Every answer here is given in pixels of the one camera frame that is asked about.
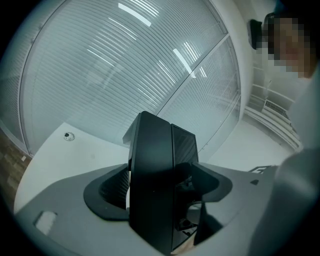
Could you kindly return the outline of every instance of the vent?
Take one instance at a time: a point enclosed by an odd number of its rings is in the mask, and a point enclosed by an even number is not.
[[[289,116],[287,115],[287,111],[285,109],[283,109],[282,107],[280,107],[279,105],[274,104],[272,101],[266,100],[264,103],[264,107],[269,108],[269,109],[277,112],[279,115],[283,116],[284,118],[290,120]]]

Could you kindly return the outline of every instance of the tiled floor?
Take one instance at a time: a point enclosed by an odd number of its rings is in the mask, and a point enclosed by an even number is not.
[[[30,161],[0,130],[0,192],[12,211],[18,185]]]

